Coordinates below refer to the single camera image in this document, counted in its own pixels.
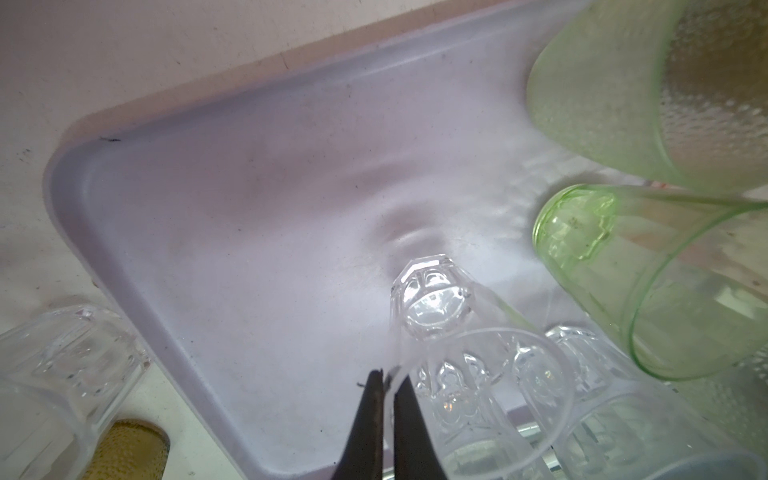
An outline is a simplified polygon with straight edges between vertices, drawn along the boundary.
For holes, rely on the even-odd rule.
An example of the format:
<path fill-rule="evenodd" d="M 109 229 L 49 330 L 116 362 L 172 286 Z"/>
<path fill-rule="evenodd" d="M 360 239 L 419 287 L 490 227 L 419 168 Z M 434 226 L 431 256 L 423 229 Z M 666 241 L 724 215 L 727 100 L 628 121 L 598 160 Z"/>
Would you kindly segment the pale green cup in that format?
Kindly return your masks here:
<path fill-rule="evenodd" d="M 767 5 L 594 1 L 535 61 L 532 122 L 616 170 L 707 193 L 767 182 Z"/>

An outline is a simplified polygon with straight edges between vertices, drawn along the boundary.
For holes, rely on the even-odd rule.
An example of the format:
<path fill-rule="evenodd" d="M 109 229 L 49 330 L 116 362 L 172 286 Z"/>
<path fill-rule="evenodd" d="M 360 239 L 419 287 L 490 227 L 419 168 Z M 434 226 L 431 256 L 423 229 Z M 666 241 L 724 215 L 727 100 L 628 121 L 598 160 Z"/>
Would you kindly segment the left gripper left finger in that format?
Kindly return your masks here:
<path fill-rule="evenodd" d="M 369 373 L 341 459 L 332 480 L 381 480 L 383 477 L 384 376 Z"/>

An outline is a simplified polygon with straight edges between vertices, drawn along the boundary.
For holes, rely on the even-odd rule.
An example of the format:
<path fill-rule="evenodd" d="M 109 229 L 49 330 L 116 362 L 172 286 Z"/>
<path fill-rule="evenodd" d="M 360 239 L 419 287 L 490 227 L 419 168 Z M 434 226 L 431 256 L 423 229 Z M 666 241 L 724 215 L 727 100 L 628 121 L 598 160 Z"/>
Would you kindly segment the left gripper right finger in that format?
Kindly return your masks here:
<path fill-rule="evenodd" d="M 395 392 L 393 414 L 395 479 L 446 480 L 408 377 Z"/>

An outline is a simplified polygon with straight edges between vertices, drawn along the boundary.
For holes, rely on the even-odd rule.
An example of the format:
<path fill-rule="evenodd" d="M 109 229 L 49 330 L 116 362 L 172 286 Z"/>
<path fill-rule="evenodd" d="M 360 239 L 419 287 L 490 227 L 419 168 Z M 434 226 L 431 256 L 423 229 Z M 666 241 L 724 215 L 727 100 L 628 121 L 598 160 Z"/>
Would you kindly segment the bright green cup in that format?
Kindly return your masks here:
<path fill-rule="evenodd" d="M 574 185 L 540 210 L 536 255 L 646 373 L 721 372 L 767 342 L 767 205 L 677 189 Z"/>

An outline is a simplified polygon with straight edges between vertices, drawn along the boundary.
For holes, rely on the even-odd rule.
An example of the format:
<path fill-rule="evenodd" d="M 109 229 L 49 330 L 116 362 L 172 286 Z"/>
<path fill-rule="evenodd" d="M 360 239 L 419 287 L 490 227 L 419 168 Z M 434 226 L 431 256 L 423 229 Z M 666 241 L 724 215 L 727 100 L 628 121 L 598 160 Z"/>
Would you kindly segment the small clear cup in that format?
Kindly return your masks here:
<path fill-rule="evenodd" d="M 575 402 L 574 371 L 544 333 L 445 254 L 391 289 L 397 362 L 450 479 L 551 479 L 544 456 Z"/>

